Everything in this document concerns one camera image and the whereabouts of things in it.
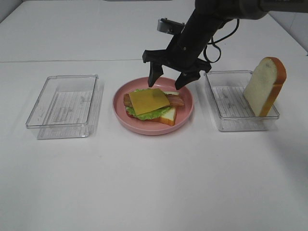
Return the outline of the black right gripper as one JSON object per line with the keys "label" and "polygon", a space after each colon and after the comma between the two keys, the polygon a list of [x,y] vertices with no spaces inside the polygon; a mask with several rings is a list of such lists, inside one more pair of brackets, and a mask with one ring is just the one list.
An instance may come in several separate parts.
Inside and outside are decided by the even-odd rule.
{"label": "black right gripper", "polygon": [[163,66],[181,72],[175,82],[176,89],[197,81],[201,70],[208,72],[211,69],[209,61],[199,59],[211,38],[211,31],[182,31],[172,37],[166,49],[145,50],[142,60],[150,63],[148,86],[152,87],[163,75]]}

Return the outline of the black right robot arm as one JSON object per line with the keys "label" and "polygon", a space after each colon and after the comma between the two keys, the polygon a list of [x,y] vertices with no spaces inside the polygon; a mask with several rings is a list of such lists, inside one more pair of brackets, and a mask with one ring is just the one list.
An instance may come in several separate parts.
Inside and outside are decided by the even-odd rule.
{"label": "black right robot arm", "polygon": [[187,23],[166,18],[158,21],[157,30],[171,34],[172,40],[164,50],[145,50],[143,62],[150,63],[148,85],[152,87],[163,74],[163,66],[180,72],[176,89],[200,78],[200,71],[209,72],[209,61],[199,59],[201,52],[217,30],[233,19],[257,20],[268,12],[308,11],[306,0],[197,0]]}

